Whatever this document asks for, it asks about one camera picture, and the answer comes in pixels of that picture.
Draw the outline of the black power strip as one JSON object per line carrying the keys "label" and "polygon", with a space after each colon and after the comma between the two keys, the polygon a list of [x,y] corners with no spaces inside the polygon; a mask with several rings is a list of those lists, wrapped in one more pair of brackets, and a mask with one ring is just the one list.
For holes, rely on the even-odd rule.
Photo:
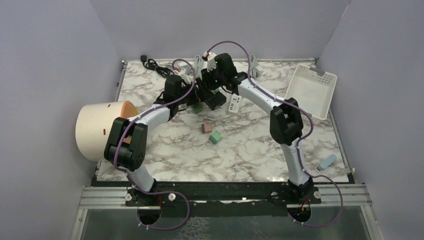
{"label": "black power strip", "polygon": [[210,99],[205,100],[205,103],[212,111],[214,111],[215,109],[224,105],[226,101],[227,101],[226,96],[222,94],[221,92],[217,92],[217,93],[214,93]]}

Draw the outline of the green power strip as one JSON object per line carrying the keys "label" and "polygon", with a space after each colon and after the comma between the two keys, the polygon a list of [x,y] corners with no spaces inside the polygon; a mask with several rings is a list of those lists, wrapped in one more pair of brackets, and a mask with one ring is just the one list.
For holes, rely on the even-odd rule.
{"label": "green power strip", "polygon": [[191,106],[191,109],[193,111],[194,114],[199,114],[203,111],[203,104],[202,103],[197,103],[195,105]]}

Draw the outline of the white power strip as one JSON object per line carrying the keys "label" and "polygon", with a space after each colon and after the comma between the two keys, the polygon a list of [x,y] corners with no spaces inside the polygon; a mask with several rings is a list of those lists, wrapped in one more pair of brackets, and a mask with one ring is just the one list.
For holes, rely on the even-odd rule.
{"label": "white power strip", "polygon": [[230,98],[230,103],[228,106],[228,114],[230,115],[236,115],[238,114],[239,110],[240,110],[240,105],[241,105],[241,100],[242,97],[240,95],[237,94],[233,94]]}

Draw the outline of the pink USB charger plug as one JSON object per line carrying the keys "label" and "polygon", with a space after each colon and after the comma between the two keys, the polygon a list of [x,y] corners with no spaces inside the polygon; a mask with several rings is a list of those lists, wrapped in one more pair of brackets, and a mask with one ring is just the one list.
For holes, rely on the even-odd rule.
{"label": "pink USB charger plug", "polygon": [[210,123],[203,123],[201,125],[201,132],[203,134],[209,134],[209,133],[212,132],[212,130],[213,130],[213,127],[212,127],[212,125]]}

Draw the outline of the green USB charger plug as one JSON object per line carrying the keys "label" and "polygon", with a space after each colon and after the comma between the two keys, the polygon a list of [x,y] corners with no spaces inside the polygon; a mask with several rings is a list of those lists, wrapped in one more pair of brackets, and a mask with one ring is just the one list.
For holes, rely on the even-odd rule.
{"label": "green USB charger plug", "polygon": [[209,140],[216,145],[223,139],[222,135],[219,132],[214,132],[209,136]]}

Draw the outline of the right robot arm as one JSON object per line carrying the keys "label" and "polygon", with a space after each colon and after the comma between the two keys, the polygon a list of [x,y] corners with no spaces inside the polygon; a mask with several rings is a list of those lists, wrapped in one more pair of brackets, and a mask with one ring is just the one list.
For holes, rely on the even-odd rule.
{"label": "right robot arm", "polygon": [[289,199],[296,204],[306,200],[314,184],[311,176],[305,172],[305,157],[300,145],[304,123],[297,101],[294,98],[279,98],[262,88],[246,72],[237,71],[227,53],[197,56],[195,66],[201,74],[201,87],[208,90],[226,87],[268,114],[270,135],[280,144],[288,168]]}

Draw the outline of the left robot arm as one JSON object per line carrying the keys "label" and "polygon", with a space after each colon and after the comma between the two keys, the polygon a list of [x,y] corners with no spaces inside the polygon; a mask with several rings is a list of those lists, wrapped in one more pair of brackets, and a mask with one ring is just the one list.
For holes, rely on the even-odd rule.
{"label": "left robot arm", "polygon": [[199,81],[200,78],[195,78],[185,84],[181,76],[169,75],[164,90],[150,108],[134,117],[117,117],[112,122],[103,157],[138,188],[138,199],[144,205],[152,205],[157,200],[157,191],[153,188],[155,179],[143,164],[149,131],[169,122],[181,104],[198,101],[195,87]]}

